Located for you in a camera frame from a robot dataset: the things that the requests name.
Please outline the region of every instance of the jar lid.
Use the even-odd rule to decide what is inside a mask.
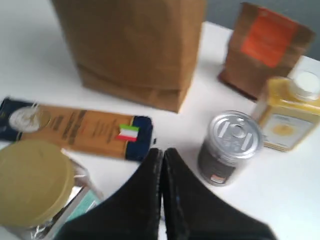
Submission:
[[[209,125],[209,145],[212,152],[230,163],[251,158],[263,146],[259,125],[239,111],[225,111]]]
[[[315,74],[302,71],[292,79],[290,91],[301,101],[317,100],[320,96],[320,80]]]
[[[23,140],[0,150],[0,225],[34,227],[53,218],[74,186],[74,169],[61,149]]]

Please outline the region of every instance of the white bottle cap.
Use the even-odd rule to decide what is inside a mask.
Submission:
[[[311,72],[300,72],[292,79],[290,91],[301,101],[317,100],[320,96],[320,79]]]

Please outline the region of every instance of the gold lid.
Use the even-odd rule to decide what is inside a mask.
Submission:
[[[55,216],[74,186],[74,168],[61,149],[23,140],[0,150],[0,225],[33,227]]]

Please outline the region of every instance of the table surface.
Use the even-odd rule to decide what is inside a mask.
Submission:
[[[217,75],[227,52],[230,29],[204,23],[198,65],[179,114],[101,94],[82,86],[48,1],[4,0],[0,7],[0,99],[6,96],[39,103],[146,115],[153,119],[156,147],[177,148],[201,179],[197,154],[210,120],[218,112],[250,114],[255,104],[221,84]],[[297,69],[320,76],[320,63],[302,57]],[[224,201],[263,221],[279,240],[320,239],[320,129],[294,151],[264,148],[226,187],[205,186]],[[88,168],[107,198],[137,169],[135,162],[70,153]],[[161,225],[160,239],[166,239]],[[0,229],[0,239],[15,237]]]

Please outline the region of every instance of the brown paper bag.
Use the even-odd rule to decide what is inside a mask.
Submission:
[[[290,73],[314,37],[287,17],[243,3],[219,78],[256,99],[268,78]]]
[[[84,85],[177,112],[205,0],[52,0]]]

